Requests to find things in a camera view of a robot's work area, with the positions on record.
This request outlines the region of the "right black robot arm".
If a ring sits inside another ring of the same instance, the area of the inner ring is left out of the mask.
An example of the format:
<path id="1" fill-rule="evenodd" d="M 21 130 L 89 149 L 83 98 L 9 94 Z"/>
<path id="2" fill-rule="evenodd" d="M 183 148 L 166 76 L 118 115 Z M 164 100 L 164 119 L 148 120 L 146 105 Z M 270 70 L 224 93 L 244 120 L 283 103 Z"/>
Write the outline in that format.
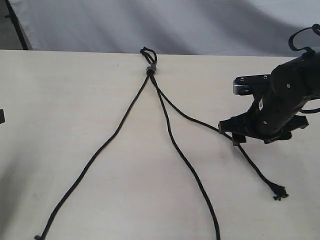
<path id="1" fill-rule="evenodd" d="M 271 74 L 239 76 L 233 93 L 253 96 L 250 108 L 218 124 L 220 134 L 231 133 L 235 145 L 254 138 L 269 144 L 291 139 L 292 131 L 309 123 L 297 113 L 320 97 L 320 58 L 298 57 L 278 65 Z"/>

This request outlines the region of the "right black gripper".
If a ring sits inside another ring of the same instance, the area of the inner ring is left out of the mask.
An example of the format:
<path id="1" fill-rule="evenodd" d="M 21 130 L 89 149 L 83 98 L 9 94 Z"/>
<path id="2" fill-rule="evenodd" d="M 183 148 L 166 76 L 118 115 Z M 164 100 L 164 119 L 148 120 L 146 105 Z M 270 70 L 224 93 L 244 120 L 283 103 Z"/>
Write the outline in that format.
<path id="1" fill-rule="evenodd" d="M 218 130 L 220 134 L 231 133 L 234 146 L 246 143 L 246 137 L 262 140 L 265 144 L 287 141 L 292 138 L 292 131 L 309 126 L 306 116 L 297 115 L 303 106 L 303 94 L 266 92 L 253 96 L 247 112 L 221 120 Z"/>

